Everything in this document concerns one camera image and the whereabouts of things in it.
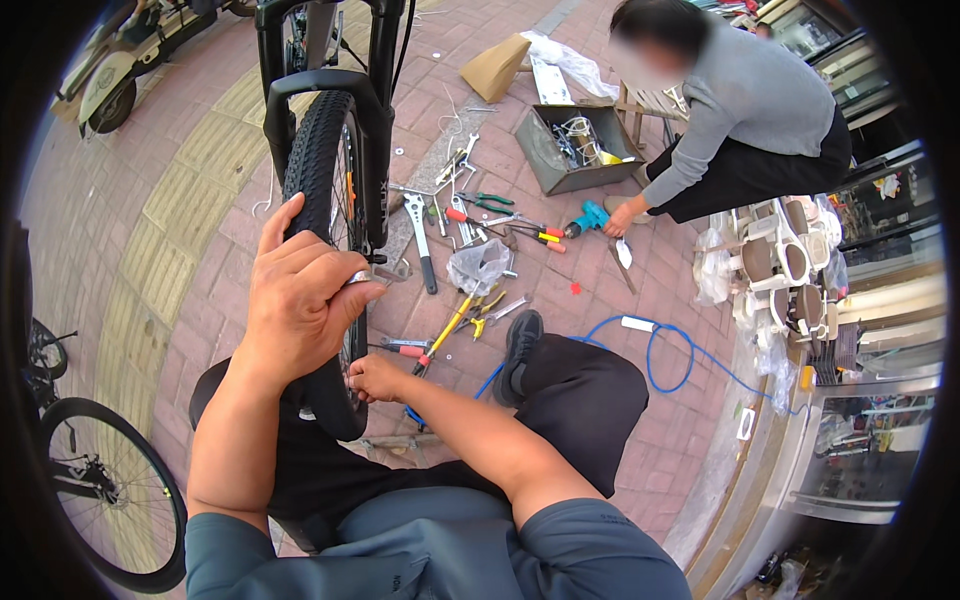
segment black sneaker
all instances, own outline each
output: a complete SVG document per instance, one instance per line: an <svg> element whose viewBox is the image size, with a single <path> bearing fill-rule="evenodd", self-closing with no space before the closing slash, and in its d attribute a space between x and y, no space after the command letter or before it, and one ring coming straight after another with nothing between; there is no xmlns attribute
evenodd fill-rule
<svg viewBox="0 0 960 600"><path fill-rule="evenodd" d="M541 337L543 317L536 310L524 310L510 325L510 330L507 331L506 364L493 381L493 397L501 406L519 408L526 400L523 391L519 389L519 376L526 369L530 350Z"/></svg>

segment gray sweater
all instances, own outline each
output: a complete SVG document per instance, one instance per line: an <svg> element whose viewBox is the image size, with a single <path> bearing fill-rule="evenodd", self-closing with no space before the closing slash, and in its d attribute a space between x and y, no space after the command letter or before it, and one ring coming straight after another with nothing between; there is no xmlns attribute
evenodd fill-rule
<svg viewBox="0 0 960 600"><path fill-rule="evenodd" d="M816 157L833 122L833 96L812 68L776 42L718 21L684 80L687 132L670 167L643 190L650 206L699 181L727 137L780 155Z"/></svg>

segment black mountain bike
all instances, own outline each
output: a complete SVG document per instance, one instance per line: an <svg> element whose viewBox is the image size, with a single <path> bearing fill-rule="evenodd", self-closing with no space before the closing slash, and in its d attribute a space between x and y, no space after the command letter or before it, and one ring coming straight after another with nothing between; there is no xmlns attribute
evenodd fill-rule
<svg viewBox="0 0 960 600"><path fill-rule="evenodd" d="M406 33L396 60L404 0L364 0L371 7L369 64L343 40L337 1L267 0L256 7L254 23L260 74L267 103L263 131L270 142L284 202L303 192L303 210L286 230L287 238L310 229L331 246L356 251L371 264L387 256L374 251L387 243L387 189L390 168L391 107L397 76L413 27L415 0L407 7ZM284 46L283 24L290 19L293 39ZM365 73L332 68L343 48ZM298 127L287 101L320 91ZM299 382L317 422L333 437L350 441L363 435L367 403L345 385L349 364L367 353L367 314L344 336L339 356Z"/></svg>
<svg viewBox="0 0 960 600"><path fill-rule="evenodd" d="M186 506L170 470L123 417L93 400L58 397L54 381L67 368L61 341L75 335L57 337L32 319L22 372L43 411L40 456L93 566L132 591L167 591L186 574Z"/></svg>

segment green-handled pliers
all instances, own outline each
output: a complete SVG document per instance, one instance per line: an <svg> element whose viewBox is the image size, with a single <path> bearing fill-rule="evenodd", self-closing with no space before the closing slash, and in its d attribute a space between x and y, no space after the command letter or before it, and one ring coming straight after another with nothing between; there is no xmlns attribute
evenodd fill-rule
<svg viewBox="0 0 960 600"><path fill-rule="evenodd" d="M505 215L514 214L514 212L509 208L504 208L503 206L496 206L490 204L489 202L485 202L490 201L498 204L505 204L507 206L514 204L514 201L507 200L506 198L497 196L496 194L484 194L483 192L460 192L457 194L457 196L460 196L465 202L469 202L474 206L479 206L480 208L486 208L490 212L499 212L500 214Z"/></svg>

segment black pants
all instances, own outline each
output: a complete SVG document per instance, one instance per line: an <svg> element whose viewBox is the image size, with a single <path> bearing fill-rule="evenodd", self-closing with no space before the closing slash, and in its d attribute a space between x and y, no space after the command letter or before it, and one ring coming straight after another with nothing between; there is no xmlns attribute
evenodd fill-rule
<svg viewBox="0 0 960 600"><path fill-rule="evenodd" d="M228 361L211 367L197 382L190 400L194 428ZM520 383L527 401L516 418L611 497L623 446L647 407L643 374L617 354L548 333L534 346ZM335 544L333 532L340 521L382 493L458 486L506 499L463 461L426 469L391 469L368 461L339 445L315 421L300 419L291 400L280 402L276 480L268 512L304 550Z"/></svg>
<svg viewBox="0 0 960 600"><path fill-rule="evenodd" d="M650 180L670 166L678 143L647 165ZM820 143L816 158L778 155L727 138L701 180L647 214L670 213L674 221L685 223L778 196L832 192L850 169L851 151L850 132L840 107L833 113L833 125Z"/></svg>

